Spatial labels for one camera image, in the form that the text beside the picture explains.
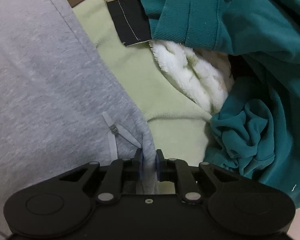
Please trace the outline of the black garment with beige trim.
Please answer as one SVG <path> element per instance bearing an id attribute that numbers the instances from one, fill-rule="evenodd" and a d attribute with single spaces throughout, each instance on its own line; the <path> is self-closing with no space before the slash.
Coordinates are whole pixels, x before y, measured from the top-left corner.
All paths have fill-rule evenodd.
<path id="1" fill-rule="evenodd" d="M 85 0 L 68 0 L 74 8 Z M 125 46 L 148 42 L 152 39 L 149 20 L 141 0 L 106 0 L 111 19 L 120 41 Z"/>

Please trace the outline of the white fluffy cloth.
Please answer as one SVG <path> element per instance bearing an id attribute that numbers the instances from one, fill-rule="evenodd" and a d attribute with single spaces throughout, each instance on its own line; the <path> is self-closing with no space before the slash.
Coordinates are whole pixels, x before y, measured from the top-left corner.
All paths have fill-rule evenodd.
<path id="1" fill-rule="evenodd" d="M 149 45 L 161 72 L 177 90 L 211 115 L 222 109 L 234 85 L 228 54 L 164 40 L 151 40 Z"/>

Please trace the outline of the teal sweatshirt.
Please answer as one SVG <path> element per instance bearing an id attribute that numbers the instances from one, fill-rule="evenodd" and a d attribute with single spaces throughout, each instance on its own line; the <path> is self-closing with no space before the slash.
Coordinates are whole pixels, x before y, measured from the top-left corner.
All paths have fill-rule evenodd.
<path id="1" fill-rule="evenodd" d="M 300 0 L 141 0 L 155 39 L 230 56 L 235 83 L 205 161 L 300 207 Z"/>

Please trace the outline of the light green bed blanket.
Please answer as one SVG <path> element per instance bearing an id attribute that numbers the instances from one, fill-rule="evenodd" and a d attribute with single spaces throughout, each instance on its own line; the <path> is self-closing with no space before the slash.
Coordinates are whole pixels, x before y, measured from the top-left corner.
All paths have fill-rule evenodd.
<path id="1" fill-rule="evenodd" d="M 85 0 L 73 8 L 83 29 L 131 99 L 142 111 L 156 148 L 165 158 L 190 166 L 203 161 L 209 144 L 209 115 L 164 77 L 148 43 L 123 45 L 105 0 Z"/>

